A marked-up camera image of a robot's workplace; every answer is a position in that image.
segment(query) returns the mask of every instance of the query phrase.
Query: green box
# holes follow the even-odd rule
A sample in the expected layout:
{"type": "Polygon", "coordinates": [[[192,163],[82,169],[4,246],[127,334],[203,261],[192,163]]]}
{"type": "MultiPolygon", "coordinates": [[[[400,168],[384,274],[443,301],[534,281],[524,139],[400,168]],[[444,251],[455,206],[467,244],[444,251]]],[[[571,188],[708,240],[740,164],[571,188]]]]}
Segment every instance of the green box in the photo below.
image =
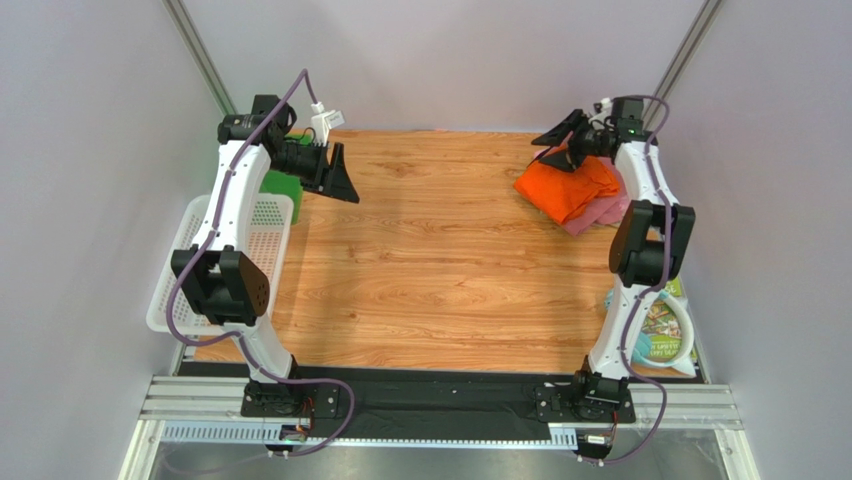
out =
{"type": "MultiPolygon", "coordinates": [[[[311,143],[309,135],[289,135],[289,137],[298,139],[302,145],[311,143]]],[[[263,182],[260,184],[260,193],[287,195],[290,197],[290,200],[293,200],[292,223],[296,224],[299,222],[299,207],[302,205],[302,184],[299,183],[298,178],[270,170],[263,177],[263,182]]]]}

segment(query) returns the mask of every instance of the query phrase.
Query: orange cloth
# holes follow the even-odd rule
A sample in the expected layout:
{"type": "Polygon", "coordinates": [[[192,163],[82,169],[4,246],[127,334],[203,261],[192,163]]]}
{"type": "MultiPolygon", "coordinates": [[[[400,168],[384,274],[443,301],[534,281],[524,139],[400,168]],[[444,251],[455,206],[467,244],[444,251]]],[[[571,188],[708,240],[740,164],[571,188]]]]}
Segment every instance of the orange cloth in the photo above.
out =
{"type": "Polygon", "coordinates": [[[615,175],[597,157],[586,157],[573,173],[534,160],[516,181],[515,190],[559,225],[573,220],[597,197],[619,191],[615,175]]]}

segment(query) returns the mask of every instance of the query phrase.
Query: vertical metal pole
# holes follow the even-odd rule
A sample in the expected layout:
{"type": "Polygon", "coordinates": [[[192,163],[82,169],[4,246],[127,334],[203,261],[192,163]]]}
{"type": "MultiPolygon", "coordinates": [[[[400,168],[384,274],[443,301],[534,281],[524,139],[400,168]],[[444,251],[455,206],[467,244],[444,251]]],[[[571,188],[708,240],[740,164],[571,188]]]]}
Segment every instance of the vertical metal pole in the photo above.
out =
{"type": "Polygon", "coordinates": [[[177,375],[177,372],[180,370],[180,364],[183,363],[183,359],[185,357],[186,345],[177,342],[177,345],[175,346],[175,353],[169,366],[169,375],[177,375]]]}
{"type": "Polygon", "coordinates": [[[166,422],[139,420],[118,474],[119,480],[148,480],[157,459],[166,422]]]}
{"type": "MultiPolygon", "coordinates": [[[[666,70],[665,75],[663,75],[663,79],[660,80],[660,84],[654,91],[655,97],[662,98],[663,100],[668,99],[668,96],[674,88],[675,83],[677,83],[677,80],[680,78],[681,73],[683,73],[683,70],[686,68],[689,60],[692,59],[692,56],[698,49],[698,45],[704,38],[704,34],[706,34],[710,29],[710,25],[716,18],[716,14],[719,12],[719,7],[723,2],[724,0],[705,0],[704,5],[702,5],[701,9],[698,11],[698,15],[695,16],[692,26],[689,27],[689,31],[686,32],[686,36],[683,38],[680,47],[677,49],[677,53],[675,53],[674,58],[672,58],[669,68],[666,70]]],[[[650,108],[645,112],[644,121],[646,124],[651,124],[651,121],[657,115],[659,109],[660,105],[656,102],[650,106],[650,108]]]]}
{"type": "Polygon", "coordinates": [[[198,65],[198,69],[201,70],[201,75],[207,82],[207,86],[210,87],[210,91],[213,93],[213,97],[216,99],[216,103],[219,104],[222,113],[226,115],[237,113],[234,102],[231,101],[231,97],[225,89],[225,84],[222,82],[219,72],[216,71],[216,66],[213,65],[210,54],[204,48],[204,43],[201,41],[198,30],[196,30],[195,25],[192,23],[192,18],[189,16],[183,0],[163,0],[163,5],[166,6],[166,10],[169,11],[172,20],[175,22],[175,26],[183,37],[184,42],[186,42],[189,52],[195,58],[195,63],[198,65]]]}
{"type": "Polygon", "coordinates": [[[745,430],[716,430],[716,441],[730,480],[760,480],[745,430]]]}

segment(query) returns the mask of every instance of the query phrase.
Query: white connector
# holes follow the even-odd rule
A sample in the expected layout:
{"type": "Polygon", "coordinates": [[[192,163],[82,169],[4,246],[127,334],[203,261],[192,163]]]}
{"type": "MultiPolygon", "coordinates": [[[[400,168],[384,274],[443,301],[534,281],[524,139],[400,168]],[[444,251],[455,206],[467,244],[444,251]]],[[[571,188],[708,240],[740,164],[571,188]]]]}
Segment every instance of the white connector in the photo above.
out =
{"type": "Polygon", "coordinates": [[[606,445],[606,437],[602,435],[586,435],[586,441],[592,445],[606,445]]]}
{"type": "Polygon", "coordinates": [[[596,129],[604,128],[604,126],[603,126],[604,120],[606,120],[606,117],[608,117],[610,115],[610,113],[612,113],[612,99],[611,98],[609,98],[609,97],[602,98],[601,101],[600,101],[600,104],[601,104],[601,113],[597,113],[595,115],[592,115],[589,118],[589,123],[592,124],[592,128],[596,128],[596,129]]]}
{"type": "Polygon", "coordinates": [[[346,121],[343,118],[343,112],[340,110],[326,111],[322,102],[311,104],[311,110],[313,110],[315,114],[311,117],[311,128],[313,128],[316,133],[314,142],[320,145],[325,145],[328,143],[328,134],[331,129],[343,125],[346,121]]]}

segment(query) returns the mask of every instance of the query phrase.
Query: green object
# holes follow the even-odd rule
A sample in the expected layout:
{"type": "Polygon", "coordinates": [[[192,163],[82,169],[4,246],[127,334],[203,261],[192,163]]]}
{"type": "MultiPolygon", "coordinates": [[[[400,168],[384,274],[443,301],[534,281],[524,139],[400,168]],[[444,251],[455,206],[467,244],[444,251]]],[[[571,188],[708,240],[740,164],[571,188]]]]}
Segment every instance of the green object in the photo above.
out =
{"type": "Polygon", "coordinates": [[[680,286],[680,277],[675,277],[674,280],[669,281],[666,284],[666,291],[674,297],[682,297],[683,289],[680,286]]]}
{"type": "MultiPolygon", "coordinates": [[[[302,145],[311,143],[309,135],[288,135],[290,138],[299,140],[302,145]]],[[[273,195],[287,195],[290,200],[293,200],[293,219],[292,223],[299,222],[299,207],[302,205],[302,184],[299,179],[281,172],[270,170],[263,177],[263,182],[260,184],[260,193],[271,193],[273,195]]]]}

